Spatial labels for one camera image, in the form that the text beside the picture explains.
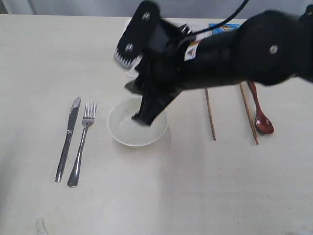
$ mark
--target cable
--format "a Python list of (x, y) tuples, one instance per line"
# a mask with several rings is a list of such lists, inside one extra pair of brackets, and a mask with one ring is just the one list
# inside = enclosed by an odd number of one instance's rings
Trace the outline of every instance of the cable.
[(216, 29), (216, 28), (223, 26), (224, 24), (230, 22), (233, 18), (235, 18), (239, 14), (239, 12), (241, 12), (241, 10), (246, 6), (246, 4), (248, 2), (249, 2), (249, 0), (244, 0), (243, 3), (241, 3), (241, 5), (238, 7), (238, 9), (233, 14), (231, 14), (226, 20), (223, 20), (222, 22), (220, 22), (220, 23), (218, 23), (212, 27), (205, 28), (205, 29), (202, 29), (202, 30), (197, 31), (197, 32), (192, 32), (192, 33), (188, 34), (188, 36), (196, 36), (198, 34), (212, 31), (213, 29)]

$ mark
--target silver fork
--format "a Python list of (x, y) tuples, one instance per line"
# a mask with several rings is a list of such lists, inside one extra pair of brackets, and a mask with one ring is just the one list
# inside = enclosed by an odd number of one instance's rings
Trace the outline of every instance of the silver fork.
[(84, 118), (83, 118), (83, 134), (82, 139), (80, 140), (80, 145), (77, 153), (77, 157), (75, 159), (75, 164), (73, 166), (73, 170), (69, 176), (67, 185), (69, 187), (75, 187), (78, 184), (79, 180), (79, 172), (80, 172), (80, 165), (82, 161), (82, 155), (83, 155), (83, 149), (86, 139), (86, 134), (88, 128), (93, 124), (94, 118), (97, 111), (97, 104), (94, 100), (87, 100), (85, 105), (85, 112), (84, 112)]

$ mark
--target spoon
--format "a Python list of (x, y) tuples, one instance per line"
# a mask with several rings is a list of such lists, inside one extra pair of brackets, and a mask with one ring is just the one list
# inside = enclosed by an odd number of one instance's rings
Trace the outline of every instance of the spoon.
[(272, 123), (270, 122), (270, 120), (263, 114), (260, 104), (259, 104), (259, 99), (258, 99), (258, 95), (256, 93), (256, 87), (254, 82), (247, 82), (251, 93), (253, 95), (253, 99), (255, 102), (255, 108), (256, 108), (256, 115), (255, 115), (255, 128), (262, 132), (263, 134), (267, 134), (270, 135), (274, 132), (274, 127), (272, 125)]

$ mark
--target butter knife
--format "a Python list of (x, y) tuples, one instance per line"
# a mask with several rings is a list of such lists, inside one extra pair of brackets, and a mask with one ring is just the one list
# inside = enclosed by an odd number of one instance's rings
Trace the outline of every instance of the butter knife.
[(65, 167), (65, 163), (67, 161), (67, 153), (69, 149), (70, 140), (72, 139), (79, 106), (80, 106), (80, 97), (77, 97), (72, 105), (72, 108), (69, 113), (68, 124), (67, 124), (67, 137), (65, 139), (65, 143), (63, 146), (62, 154), (60, 157), (57, 173), (55, 175), (55, 182), (60, 182), (62, 180), (63, 171)]

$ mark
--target plastic bowl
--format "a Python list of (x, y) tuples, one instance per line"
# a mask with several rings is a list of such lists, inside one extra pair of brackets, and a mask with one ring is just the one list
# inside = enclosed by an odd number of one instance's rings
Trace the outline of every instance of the plastic bowl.
[(129, 147), (141, 147), (156, 142), (167, 129), (167, 117), (163, 111), (149, 126), (141, 126), (132, 116), (140, 109), (141, 98), (133, 97), (116, 105), (107, 118), (109, 133), (117, 142)]

